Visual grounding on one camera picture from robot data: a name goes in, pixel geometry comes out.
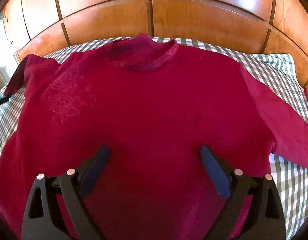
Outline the red sweater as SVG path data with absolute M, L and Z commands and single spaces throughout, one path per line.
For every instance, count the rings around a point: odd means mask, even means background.
M 78 167 L 101 146 L 104 172 L 83 203 L 108 239 L 202 239 L 225 200 L 201 147 L 262 177 L 274 153 L 308 169 L 308 124 L 228 56 L 146 35 L 64 63 L 26 56 L 6 93 L 25 88 L 0 158 L 0 215 L 17 237 L 35 177 Z

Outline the green checked bed cover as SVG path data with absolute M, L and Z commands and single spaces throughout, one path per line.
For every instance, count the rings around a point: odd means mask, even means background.
M 176 41 L 185 46 L 223 54 L 241 63 L 255 79 L 272 89 L 308 123 L 308 101 L 303 88 L 280 70 L 272 68 L 251 54 L 190 38 L 176 38 Z M 0 106 L 0 158 L 6 142 L 18 127 L 24 103 L 25 88 L 20 88 L 8 102 Z M 286 237 L 292 239 L 308 218 L 308 169 L 274 154 L 269 156 L 269 163 L 282 201 Z

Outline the wooden panelled headboard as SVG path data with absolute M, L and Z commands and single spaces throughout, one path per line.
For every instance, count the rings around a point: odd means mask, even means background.
M 299 0 L 9 0 L 17 60 L 100 38 L 191 38 L 245 53 L 288 53 L 308 87 L 308 14 Z

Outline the green checked pillow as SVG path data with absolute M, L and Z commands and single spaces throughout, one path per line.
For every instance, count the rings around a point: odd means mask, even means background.
M 293 79 L 297 85 L 299 82 L 296 77 L 296 67 L 294 58 L 290 54 L 273 53 L 273 54 L 251 54 L 254 58 L 276 68 Z

